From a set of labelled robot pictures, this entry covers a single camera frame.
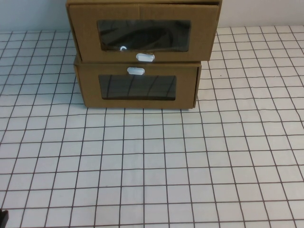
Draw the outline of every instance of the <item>cardboard box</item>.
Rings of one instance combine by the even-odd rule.
[[[87,107],[188,109],[195,106],[200,63],[74,62]]]
[[[222,0],[67,0],[80,59],[209,60]]]

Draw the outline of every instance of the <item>drawer front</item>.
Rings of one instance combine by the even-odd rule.
[[[68,10],[83,62],[209,60],[219,14],[217,5],[71,5]]]
[[[193,108],[198,71],[158,64],[76,66],[88,107]]]

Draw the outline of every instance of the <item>white plastic tab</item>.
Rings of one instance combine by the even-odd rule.
[[[137,68],[137,67],[129,67],[128,73],[130,75],[143,75],[145,70],[143,68]]]
[[[155,55],[138,53],[136,55],[136,58],[140,62],[153,62],[153,60],[155,59]]]

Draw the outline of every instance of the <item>dark object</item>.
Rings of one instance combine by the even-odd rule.
[[[106,51],[188,51],[188,20],[100,20],[101,48]]]
[[[0,228],[5,228],[8,220],[9,220],[9,212],[7,210],[2,211],[0,209]]]

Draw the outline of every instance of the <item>grid paper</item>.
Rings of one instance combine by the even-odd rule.
[[[0,33],[8,228],[303,228],[304,27],[220,28],[191,110],[87,109],[69,31]]]

